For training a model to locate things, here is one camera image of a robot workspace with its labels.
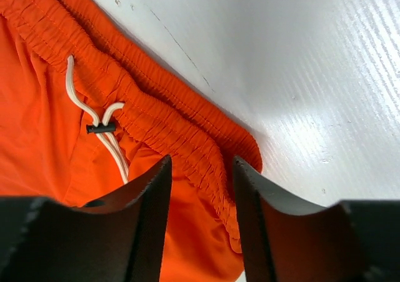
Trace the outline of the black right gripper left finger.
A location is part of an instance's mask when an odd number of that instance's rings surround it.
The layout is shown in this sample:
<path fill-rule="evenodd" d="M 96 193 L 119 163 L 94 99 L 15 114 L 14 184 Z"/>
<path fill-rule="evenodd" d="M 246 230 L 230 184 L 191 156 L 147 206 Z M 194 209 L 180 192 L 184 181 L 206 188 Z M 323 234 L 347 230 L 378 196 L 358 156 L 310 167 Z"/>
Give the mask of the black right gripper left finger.
<path fill-rule="evenodd" d="M 1 198 L 2 281 L 158 281 L 172 160 L 81 208 Z"/>

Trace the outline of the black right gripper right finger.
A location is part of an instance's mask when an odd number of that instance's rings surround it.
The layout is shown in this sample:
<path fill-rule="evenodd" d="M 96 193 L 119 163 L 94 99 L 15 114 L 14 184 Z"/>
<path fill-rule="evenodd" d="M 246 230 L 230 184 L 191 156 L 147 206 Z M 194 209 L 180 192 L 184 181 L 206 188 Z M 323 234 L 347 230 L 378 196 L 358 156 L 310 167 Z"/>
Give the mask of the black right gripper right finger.
<path fill-rule="evenodd" d="M 398 281 L 399 202 L 342 200 L 323 207 L 233 161 L 248 281 Z"/>

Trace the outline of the orange shorts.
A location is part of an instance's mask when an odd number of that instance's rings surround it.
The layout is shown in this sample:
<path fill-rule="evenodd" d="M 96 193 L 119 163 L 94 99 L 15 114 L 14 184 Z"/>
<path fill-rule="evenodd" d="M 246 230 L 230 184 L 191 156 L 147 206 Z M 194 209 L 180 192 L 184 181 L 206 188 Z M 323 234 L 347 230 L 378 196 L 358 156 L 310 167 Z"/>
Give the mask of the orange shorts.
<path fill-rule="evenodd" d="M 251 134 L 91 0 L 1 0 L 1 194 L 84 204 L 172 159 L 161 281 L 244 270 L 232 162 Z"/>

